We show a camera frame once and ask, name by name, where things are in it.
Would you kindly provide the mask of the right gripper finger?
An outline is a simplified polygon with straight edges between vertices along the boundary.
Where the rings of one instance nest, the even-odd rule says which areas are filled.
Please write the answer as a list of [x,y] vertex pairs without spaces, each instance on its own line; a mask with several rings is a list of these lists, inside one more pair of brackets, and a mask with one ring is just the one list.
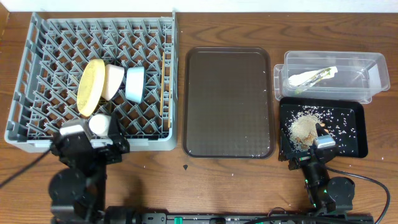
[[320,123],[317,123],[315,125],[315,128],[316,128],[318,137],[329,135],[328,131]]
[[289,140],[287,136],[285,135],[284,131],[280,131],[280,148],[279,148],[279,155],[278,155],[278,160],[283,162],[283,161],[288,161],[293,158],[293,151],[290,146]]

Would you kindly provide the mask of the white paper cup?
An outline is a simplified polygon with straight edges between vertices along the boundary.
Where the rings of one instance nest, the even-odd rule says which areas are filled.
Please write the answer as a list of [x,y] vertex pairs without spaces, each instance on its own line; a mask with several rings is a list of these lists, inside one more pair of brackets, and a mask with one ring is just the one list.
[[104,114],[94,115],[89,120],[89,128],[95,135],[106,138],[108,136],[111,117]]

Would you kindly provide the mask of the light blue bowl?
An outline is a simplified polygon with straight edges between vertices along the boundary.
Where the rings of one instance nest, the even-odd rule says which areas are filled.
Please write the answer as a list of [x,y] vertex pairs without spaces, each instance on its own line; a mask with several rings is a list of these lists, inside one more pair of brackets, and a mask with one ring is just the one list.
[[144,67],[132,67],[127,69],[125,87],[125,96],[127,100],[135,103],[142,102],[145,72]]

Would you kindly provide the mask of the yellow plate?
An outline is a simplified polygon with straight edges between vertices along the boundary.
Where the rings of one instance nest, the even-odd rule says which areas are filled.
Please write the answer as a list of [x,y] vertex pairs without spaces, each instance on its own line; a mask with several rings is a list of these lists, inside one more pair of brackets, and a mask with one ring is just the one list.
[[78,86],[77,108],[84,117],[89,117],[98,105],[103,91],[105,64],[102,59],[93,59],[85,67]]

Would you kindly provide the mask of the white pink bowl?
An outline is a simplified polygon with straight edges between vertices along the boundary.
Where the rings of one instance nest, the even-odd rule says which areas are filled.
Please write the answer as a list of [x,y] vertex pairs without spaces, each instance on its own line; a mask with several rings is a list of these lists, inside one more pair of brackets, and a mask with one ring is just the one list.
[[105,79],[101,97],[109,101],[118,91],[124,77],[124,68],[108,64],[105,66]]

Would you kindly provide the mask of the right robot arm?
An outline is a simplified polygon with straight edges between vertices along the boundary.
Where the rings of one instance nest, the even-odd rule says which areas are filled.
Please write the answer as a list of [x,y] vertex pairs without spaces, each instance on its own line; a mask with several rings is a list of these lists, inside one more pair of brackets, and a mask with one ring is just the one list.
[[302,170],[309,199],[318,214],[338,214],[353,208],[354,182],[347,177],[331,178],[331,169],[326,166],[340,152],[319,114],[280,112],[278,160],[287,161],[289,170]]

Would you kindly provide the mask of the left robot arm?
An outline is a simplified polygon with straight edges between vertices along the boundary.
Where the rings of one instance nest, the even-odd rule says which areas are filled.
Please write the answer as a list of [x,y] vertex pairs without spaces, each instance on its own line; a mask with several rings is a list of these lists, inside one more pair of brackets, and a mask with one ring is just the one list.
[[66,169],[49,184],[52,223],[98,223],[105,216],[106,166],[122,161],[129,143],[121,134],[109,134],[111,144],[94,148],[84,132],[55,134],[50,151]]

